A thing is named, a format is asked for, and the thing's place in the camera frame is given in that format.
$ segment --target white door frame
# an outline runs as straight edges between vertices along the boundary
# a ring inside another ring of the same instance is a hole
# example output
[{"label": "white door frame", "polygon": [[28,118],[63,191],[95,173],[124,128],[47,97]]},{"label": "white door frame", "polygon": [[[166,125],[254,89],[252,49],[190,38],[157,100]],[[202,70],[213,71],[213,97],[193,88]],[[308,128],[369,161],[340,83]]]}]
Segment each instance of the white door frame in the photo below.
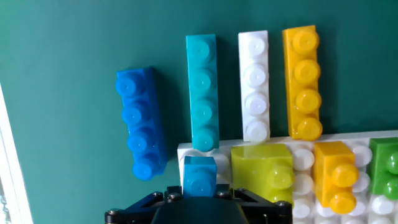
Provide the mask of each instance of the white door frame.
[{"label": "white door frame", "polygon": [[0,178],[12,224],[33,224],[24,178],[0,85]]}]

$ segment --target yellow lego brick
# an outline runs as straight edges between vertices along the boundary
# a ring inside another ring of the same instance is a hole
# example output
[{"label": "yellow lego brick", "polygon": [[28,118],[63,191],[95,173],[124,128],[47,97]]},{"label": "yellow lego brick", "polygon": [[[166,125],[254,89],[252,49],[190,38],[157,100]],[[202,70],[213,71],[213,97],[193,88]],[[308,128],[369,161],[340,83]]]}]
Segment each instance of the yellow lego brick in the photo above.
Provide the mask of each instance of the yellow lego brick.
[{"label": "yellow lego brick", "polygon": [[231,160],[234,188],[293,203],[293,159],[284,144],[232,147]]},{"label": "yellow lego brick", "polygon": [[322,207],[347,214],[356,206],[352,186],[358,180],[355,154],[341,141],[314,143],[315,195]]},{"label": "yellow lego brick", "polygon": [[317,63],[318,34],[315,26],[282,31],[289,136],[314,141],[322,134],[319,122],[321,96]]}]

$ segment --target green wall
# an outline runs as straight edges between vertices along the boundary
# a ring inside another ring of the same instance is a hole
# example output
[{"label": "green wall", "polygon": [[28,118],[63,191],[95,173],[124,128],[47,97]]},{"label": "green wall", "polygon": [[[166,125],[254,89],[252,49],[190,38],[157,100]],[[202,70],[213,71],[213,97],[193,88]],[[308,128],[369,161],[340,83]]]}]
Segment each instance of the green wall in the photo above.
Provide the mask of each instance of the green wall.
[{"label": "green wall", "polygon": [[[238,32],[269,31],[272,136],[287,135],[282,29],[315,24],[324,133],[398,129],[398,2],[0,0],[0,82],[35,223],[103,223],[178,184],[190,141],[185,36],[218,37],[220,134],[241,138]],[[131,173],[116,71],[153,65],[170,162]]]}]

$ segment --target blue lego brick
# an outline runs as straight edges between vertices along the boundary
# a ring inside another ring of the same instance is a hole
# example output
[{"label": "blue lego brick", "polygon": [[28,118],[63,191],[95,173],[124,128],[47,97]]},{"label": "blue lego brick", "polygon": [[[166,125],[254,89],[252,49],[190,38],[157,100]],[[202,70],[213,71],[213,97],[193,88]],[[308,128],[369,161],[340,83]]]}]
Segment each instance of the blue lego brick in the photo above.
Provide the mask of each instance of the blue lego brick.
[{"label": "blue lego brick", "polygon": [[207,152],[219,146],[216,36],[187,36],[192,145]]},{"label": "blue lego brick", "polygon": [[141,180],[163,174],[167,153],[157,105],[152,69],[117,72],[116,91],[122,97],[127,146],[134,156],[132,171]]},{"label": "blue lego brick", "polygon": [[217,165],[213,157],[186,156],[184,160],[184,197],[212,197],[216,190]]}]

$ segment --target lego baseplate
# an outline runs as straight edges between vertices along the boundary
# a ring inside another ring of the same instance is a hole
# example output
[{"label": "lego baseplate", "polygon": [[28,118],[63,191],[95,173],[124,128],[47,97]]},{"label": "lego baseplate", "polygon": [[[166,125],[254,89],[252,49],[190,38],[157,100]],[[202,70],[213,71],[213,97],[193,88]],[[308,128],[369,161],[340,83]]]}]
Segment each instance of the lego baseplate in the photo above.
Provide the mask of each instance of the lego baseplate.
[{"label": "lego baseplate", "polygon": [[[285,144],[293,157],[295,172],[294,181],[294,223],[314,224],[383,224],[398,223],[398,203],[383,195],[372,195],[368,192],[370,178],[366,166],[372,159],[369,149],[371,138],[398,137],[398,131],[376,131],[366,133],[347,133],[322,135],[314,142],[293,140],[290,137],[271,138],[263,144]],[[312,165],[315,162],[313,145],[315,142],[342,141],[355,154],[355,166],[359,170],[359,178],[353,185],[353,195],[356,198],[355,209],[347,215],[338,215],[330,208],[323,208],[313,194]],[[183,161],[185,156],[213,156],[217,165],[217,183],[229,183],[231,180],[230,151],[233,146],[248,146],[250,142],[243,140],[220,141],[220,148],[210,152],[200,152],[192,149],[192,144],[183,143],[178,146],[178,163],[180,177],[183,177]]]}]

